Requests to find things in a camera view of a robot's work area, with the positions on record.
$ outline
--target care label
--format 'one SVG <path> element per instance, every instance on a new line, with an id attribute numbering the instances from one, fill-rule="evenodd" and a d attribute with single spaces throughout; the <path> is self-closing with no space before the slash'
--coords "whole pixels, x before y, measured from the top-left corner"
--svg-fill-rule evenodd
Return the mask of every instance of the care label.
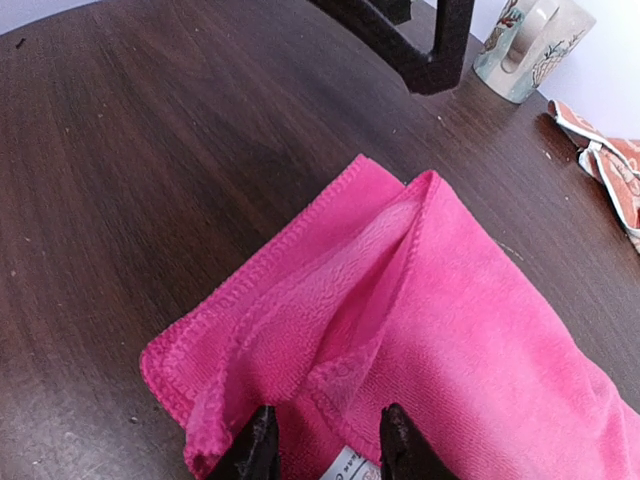
<path id="1" fill-rule="evenodd" d="M 344 447 L 320 480 L 380 480 L 380 469 L 366 458 Z"/>

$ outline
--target pink towel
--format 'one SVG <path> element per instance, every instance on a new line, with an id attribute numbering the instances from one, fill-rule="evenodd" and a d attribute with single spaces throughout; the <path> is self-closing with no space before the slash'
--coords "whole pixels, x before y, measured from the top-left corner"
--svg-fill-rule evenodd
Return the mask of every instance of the pink towel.
<path id="1" fill-rule="evenodd" d="M 462 479 L 631 479 L 640 421 L 433 172 L 360 156 L 141 360 L 203 478 L 277 406 L 285 479 L 380 457 L 399 402 Z"/>

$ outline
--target wood grain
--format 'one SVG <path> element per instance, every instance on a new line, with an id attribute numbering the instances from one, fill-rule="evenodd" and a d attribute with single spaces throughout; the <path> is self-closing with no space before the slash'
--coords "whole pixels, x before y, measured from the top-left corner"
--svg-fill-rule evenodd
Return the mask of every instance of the wood grain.
<path id="1" fill-rule="evenodd" d="M 303 0 L 103 2 L 0 37 L 0 478 L 189 478 L 140 352 L 359 152 L 437 169 L 640 408 L 637 254 L 545 100 L 468 63 L 409 95 Z"/>

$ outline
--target patterned cloth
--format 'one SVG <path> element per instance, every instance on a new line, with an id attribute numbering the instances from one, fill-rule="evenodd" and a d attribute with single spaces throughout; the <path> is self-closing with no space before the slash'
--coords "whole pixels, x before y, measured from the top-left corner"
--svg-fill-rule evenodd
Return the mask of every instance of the patterned cloth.
<path id="1" fill-rule="evenodd" d="M 629 240 L 640 253 L 640 140 L 605 137 L 556 100 L 549 102 L 549 114 L 581 149 L 578 163 L 605 186 Z"/>

